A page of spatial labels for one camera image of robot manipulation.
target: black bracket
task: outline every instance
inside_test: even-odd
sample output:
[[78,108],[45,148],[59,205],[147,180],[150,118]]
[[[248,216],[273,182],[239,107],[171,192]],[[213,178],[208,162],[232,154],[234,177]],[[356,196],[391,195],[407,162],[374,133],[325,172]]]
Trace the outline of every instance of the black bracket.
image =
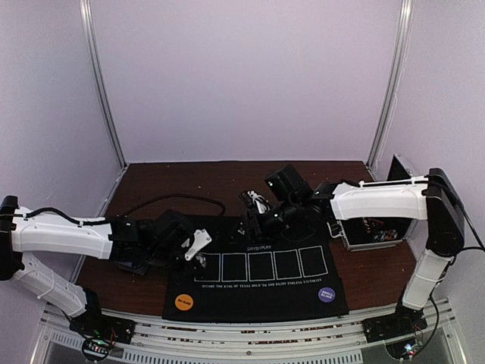
[[414,334],[418,329],[427,328],[427,322],[423,310],[415,311],[398,304],[394,313],[367,318],[362,321],[362,327],[367,342],[373,343]]
[[88,288],[83,288],[86,294],[86,311],[70,319],[69,329],[79,334],[111,340],[114,335],[116,342],[129,344],[135,329],[135,322],[125,318],[103,315],[98,295]]
[[13,218],[16,209],[16,196],[5,197],[0,205],[0,281],[9,280],[16,271],[25,268],[22,264],[22,253],[14,252],[12,248],[11,232],[16,228]]

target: dark wooden surface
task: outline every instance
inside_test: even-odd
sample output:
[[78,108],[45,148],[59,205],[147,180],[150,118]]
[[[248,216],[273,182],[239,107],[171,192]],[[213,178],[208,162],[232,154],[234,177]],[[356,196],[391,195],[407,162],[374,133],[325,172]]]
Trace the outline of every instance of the dark wooden surface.
[[[131,165],[114,195],[106,215],[117,215],[131,206],[166,193],[191,193],[218,199],[227,215],[244,211],[238,194],[257,190],[272,196],[264,177],[286,162],[207,162]],[[293,162],[300,174],[316,187],[322,181],[371,180],[361,162]],[[170,199],[136,213],[134,218],[155,218],[165,209],[186,214],[216,215],[217,206],[204,202]],[[415,259],[407,243],[375,251],[348,253],[341,240],[330,243],[333,258],[343,280],[349,308],[364,309],[395,303],[411,276]],[[145,276],[121,271],[113,263],[87,258],[78,282],[98,293],[107,309],[161,315],[166,275],[150,268]]]

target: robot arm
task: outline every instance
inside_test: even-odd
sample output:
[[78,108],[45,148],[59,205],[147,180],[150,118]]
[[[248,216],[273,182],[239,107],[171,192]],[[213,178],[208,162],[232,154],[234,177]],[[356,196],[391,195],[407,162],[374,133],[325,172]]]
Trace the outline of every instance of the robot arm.
[[154,221],[126,217],[72,219],[19,208],[17,197],[8,196],[0,208],[0,280],[16,281],[37,298],[57,306],[86,335],[94,336],[95,330],[103,332],[105,326],[115,331],[122,327],[124,333],[129,322],[113,322],[102,315],[94,292],[66,281],[32,252],[83,254],[143,273],[150,264],[178,263],[180,268],[203,268],[204,262],[196,255],[210,242],[205,230],[195,230],[182,214],[174,211],[167,211]]
[[[288,165],[265,179],[280,202],[258,214],[251,203],[243,217],[245,231],[270,236],[302,219],[322,222],[350,218],[413,218],[427,220],[428,240],[415,271],[406,284],[396,313],[364,322],[368,341],[425,328],[422,309],[443,278],[449,263],[465,245],[462,203],[445,173],[433,168],[427,176],[409,180],[320,184],[315,190]],[[242,195],[247,199],[248,193]]]

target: white wall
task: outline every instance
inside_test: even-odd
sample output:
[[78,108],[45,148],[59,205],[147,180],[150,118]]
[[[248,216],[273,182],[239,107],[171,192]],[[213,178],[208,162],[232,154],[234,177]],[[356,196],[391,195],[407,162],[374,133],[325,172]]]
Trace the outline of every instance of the white wall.
[[93,1],[127,160],[367,158],[400,5]]
[[[419,173],[441,167],[449,175],[485,237],[485,2],[417,2],[405,74],[389,138],[378,165],[380,178],[394,152]],[[470,231],[467,244],[476,245]],[[420,253],[421,227],[414,241]],[[472,363],[485,357],[485,254],[464,252],[438,293],[451,300]]]
[[[0,1],[0,199],[93,216],[119,173],[79,2]],[[50,255],[68,276],[76,256]],[[0,282],[1,362],[26,362],[43,303]]]

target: black cable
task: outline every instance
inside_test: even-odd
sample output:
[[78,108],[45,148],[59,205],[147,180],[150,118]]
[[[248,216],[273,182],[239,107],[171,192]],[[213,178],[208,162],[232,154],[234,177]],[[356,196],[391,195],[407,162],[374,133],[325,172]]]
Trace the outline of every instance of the black cable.
[[62,311],[62,313],[64,314],[64,317],[66,318],[66,320],[69,322],[70,325],[72,325],[72,327],[74,328],[75,332],[77,332],[79,335],[81,335],[81,337],[83,339],[89,339],[89,337],[87,337],[82,331],[81,329],[79,329],[77,327],[77,325],[74,323],[74,321],[67,315],[66,312]]
[[485,253],[485,250],[482,249],[481,246],[466,246],[465,248],[462,249],[461,252],[464,252],[465,250],[480,250]]
[[417,353],[415,353],[413,355],[413,359],[418,356],[419,354],[421,354],[423,352],[423,350],[428,346],[428,344],[431,342],[431,339],[433,339],[433,336],[435,335],[435,333],[437,332],[437,329],[438,329],[438,324],[440,323],[440,311],[438,310],[438,306],[436,304],[436,302],[434,302],[434,298],[432,296],[430,296],[430,301],[431,303],[433,304],[434,306],[434,309],[436,310],[436,324],[434,324],[434,329],[433,331],[431,332],[431,335],[429,336],[429,338],[427,339],[426,343],[417,351]]
[[99,220],[99,221],[81,221],[81,220],[76,220],[75,218],[70,217],[69,215],[65,214],[61,210],[55,208],[55,207],[42,207],[40,209],[34,210],[32,212],[29,212],[25,214],[26,218],[33,218],[34,216],[40,215],[44,212],[52,212],[56,215],[61,216],[65,220],[68,220],[72,224],[76,225],[85,225],[85,226],[97,226],[97,225],[105,225],[105,224],[110,224],[112,222],[111,219],[105,218],[104,220]]
[[348,184],[349,186],[352,186],[352,187],[360,187],[361,186],[357,182],[354,182],[353,180],[347,180],[346,178],[341,178],[340,181],[339,181],[339,184],[341,184],[341,183]]
[[138,205],[135,205],[131,209],[128,209],[124,213],[120,214],[120,216],[128,216],[129,214],[132,214],[133,212],[140,210],[145,206],[151,205],[152,203],[162,201],[163,199],[172,199],[172,198],[196,199],[198,201],[211,203],[212,205],[216,205],[221,208],[221,211],[219,212],[219,216],[223,216],[226,213],[226,206],[221,201],[217,201],[216,199],[209,199],[208,197],[197,196],[197,195],[187,195],[185,193],[171,193],[168,195],[157,196],[157,197],[154,197],[153,199],[147,199],[146,201],[141,202]]
[[416,180],[415,184],[427,184],[428,186],[435,186],[440,188],[441,190],[445,191],[448,198],[451,200],[452,204],[458,204],[460,210],[465,214],[465,207],[463,206],[463,202],[460,200],[458,196],[455,195],[455,192],[445,184],[440,184],[438,182],[434,182],[433,180]]
[[458,254],[457,254],[456,256],[454,256],[454,257],[453,257],[453,260],[452,260],[452,261],[449,263],[449,266],[450,266],[450,267],[452,267],[452,266],[453,266],[453,265],[456,263],[456,257],[458,256]]
[[462,209],[462,212],[463,212],[463,215],[465,216],[465,220],[467,221],[468,226],[471,229],[471,232],[473,233],[475,239],[478,242],[478,245],[480,245],[480,248],[482,248],[482,250],[485,252],[485,246],[483,245],[483,241],[478,236],[478,232],[477,232],[477,230],[475,230],[475,226],[473,226],[473,223],[471,222],[470,217],[468,216],[467,212],[465,211],[465,208]]
[[0,214],[0,218],[22,218],[21,214]]

